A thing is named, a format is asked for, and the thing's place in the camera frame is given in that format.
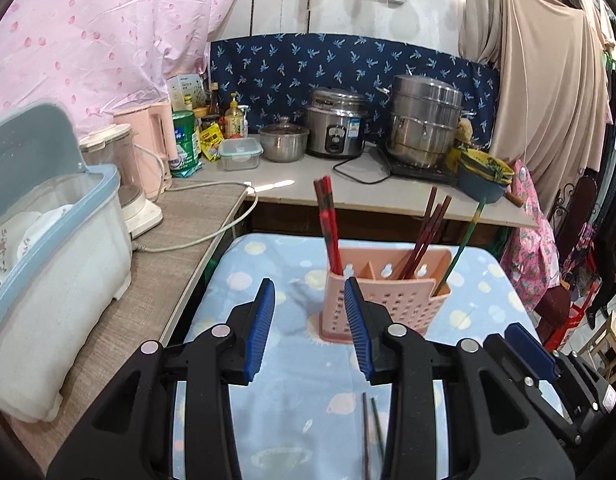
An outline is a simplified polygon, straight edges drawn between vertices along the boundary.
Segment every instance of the wooden stool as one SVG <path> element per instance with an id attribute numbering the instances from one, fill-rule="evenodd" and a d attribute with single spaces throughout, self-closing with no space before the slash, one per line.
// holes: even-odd
<path id="1" fill-rule="evenodd" d="M 612 384 L 616 381 L 616 372 L 613 374 L 613 369 L 616 367 L 616 357 L 612 361 L 607 359 L 604 353 L 605 344 L 608 344 L 616 355 L 616 312 L 610 313 L 610 317 L 606 322 L 579 351 L 579 355 L 584 355 L 585 352 L 589 352 L 593 362 L 595 355 L 599 355 L 603 363 L 603 370 L 600 371 L 600 373 Z"/>

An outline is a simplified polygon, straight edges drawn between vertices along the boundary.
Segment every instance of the table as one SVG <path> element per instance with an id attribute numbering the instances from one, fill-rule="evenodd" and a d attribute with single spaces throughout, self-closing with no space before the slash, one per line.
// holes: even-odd
<path id="1" fill-rule="evenodd" d="M 173 185 L 189 184 L 178 181 Z M 166 247 L 211 234 L 233 219 L 243 202 L 243 191 L 237 186 L 213 186 L 165 192 L 158 202 L 163 222 L 139 240 L 149 247 Z M 121 300 L 105 309 L 77 355 L 61 389 L 63 403 L 57 418 L 37 424 L 10 420 L 43 471 L 88 406 L 139 345 L 148 339 L 167 344 L 220 239 L 167 253 L 134 253 L 130 287 Z"/>
<path id="2" fill-rule="evenodd" d="M 377 148 L 367 148 L 357 160 L 347 163 L 343 170 L 364 181 L 370 182 L 386 176 L 381 162 L 382 155 Z M 331 175 L 336 206 L 340 209 L 373 211 L 422 217 L 433 184 L 419 180 L 392 177 L 376 186 L 365 186 L 332 171 L 335 160 L 306 155 L 297 162 L 270 162 L 261 157 L 259 167 L 245 171 L 223 171 L 216 162 L 207 164 L 191 178 L 220 182 L 238 180 L 251 182 L 261 202 L 293 205 L 317 205 L 313 181 L 324 175 Z M 447 194 L 453 201 L 445 215 L 446 219 L 469 222 L 478 203 L 463 192 L 450 186 L 437 186 L 437 202 L 443 202 Z M 482 224 L 535 229 L 523 209 L 502 199 L 487 205 L 480 219 Z"/>
<path id="3" fill-rule="evenodd" d="M 348 244 L 377 245 L 342 242 Z M 319 338 L 325 267 L 322 239 L 246 235 L 224 254 L 195 313 L 187 341 L 224 322 L 233 306 L 252 301 L 263 278 L 275 283 L 276 308 L 261 371 L 247 388 L 230 386 L 244 480 L 363 478 L 362 392 L 376 397 L 385 436 L 390 387 L 372 387 L 366 382 L 352 345 L 330 344 Z M 482 342 L 515 321 L 536 336 L 510 282 L 486 251 L 467 248 L 449 282 L 453 294 L 433 320 L 427 339 L 452 345 L 466 337 Z M 552 386 L 542 384 L 542 391 L 561 411 Z M 439 478 L 448 473 L 442 395 L 440 384 L 435 384 Z M 181 383 L 173 430 L 173 475 L 179 479 L 185 478 L 184 415 L 185 383 Z M 376 443 L 372 423 L 370 428 L 371 440 Z M 376 448 L 373 446 L 373 478 L 379 478 Z"/>

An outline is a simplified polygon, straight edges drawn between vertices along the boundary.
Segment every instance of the dark blue fabric with palm trees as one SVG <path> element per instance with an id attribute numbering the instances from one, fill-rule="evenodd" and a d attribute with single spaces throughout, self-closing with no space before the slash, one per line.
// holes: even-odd
<path id="1" fill-rule="evenodd" d="M 366 133 L 382 136 L 388 98 L 376 87 L 392 86 L 392 77 L 408 73 L 439 79 L 464 93 L 474 140 L 489 146 L 499 95 L 499 72 L 437 50 L 341 34 L 275 34 L 215 41 L 211 45 L 212 80 L 225 104 L 237 92 L 250 106 L 252 130 L 287 115 L 301 122 L 310 89 L 346 88 L 368 98 Z"/>

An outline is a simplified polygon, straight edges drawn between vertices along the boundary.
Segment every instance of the dish rack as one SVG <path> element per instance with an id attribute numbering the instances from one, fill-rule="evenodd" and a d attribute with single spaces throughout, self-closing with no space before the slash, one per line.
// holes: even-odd
<path id="1" fill-rule="evenodd" d="M 80 348 L 130 285 L 132 248 L 113 165 L 87 167 L 53 104 L 0 123 L 0 229 L 12 216 L 73 205 L 0 283 L 0 410 L 50 421 Z"/>
<path id="2" fill-rule="evenodd" d="M 350 276 L 357 278 L 366 301 L 384 305 L 394 322 L 425 335 L 451 293 L 449 285 L 444 283 L 439 294 L 431 296 L 452 262 L 449 250 L 427 250 L 412 280 L 394 279 L 406 264 L 411 249 L 342 247 L 339 251 L 344 276 L 328 269 L 323 311 L 319 316 L 322 339 L 352 343 L 344 304 L 345 280 Z"/>

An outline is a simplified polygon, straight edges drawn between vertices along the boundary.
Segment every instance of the green can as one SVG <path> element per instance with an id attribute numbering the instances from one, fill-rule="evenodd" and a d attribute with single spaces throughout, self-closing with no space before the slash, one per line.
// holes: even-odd
<path id="1" fill-rule="evenodd" d="M 172 112 L 175 125 L 177 158 L 168 162 L 173 176 L 189 176 L 194 173 L 199 163 L 197 134 L 195 132 L 195 114 L 190 110 Z"/>

